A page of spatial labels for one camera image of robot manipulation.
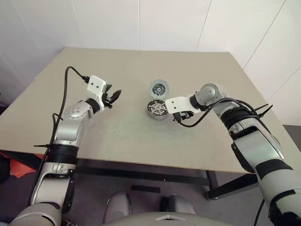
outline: silver robot arm segment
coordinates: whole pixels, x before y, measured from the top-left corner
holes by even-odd
[[[171,98],[165,104],[168,112],[181,122],[187,116],[185,113],[205,111],[212,104],[227,97],[221,87],[206,84],[194,95]],[[228,129],[233,139],[232,150],[241,166],[257,175],[273,224],[278,226],[291,221],[291,225],[300,225],[300,178],[283,161],[278,140],[244,105],[230,101],[221,102],[212,110]]]
[[[10,225],[61,225],[61,213],[68,212],[72,205],[72,175],[85,127],[96,113],[101,113],[105,107],[112,108],[113,102],[121,94],[121,90],[118,90],[108,97],[107,92],[111,87],[92,75],[88,82],[87,100],[79,101],[65,110],[35,185],[31,206],[23,210]]]

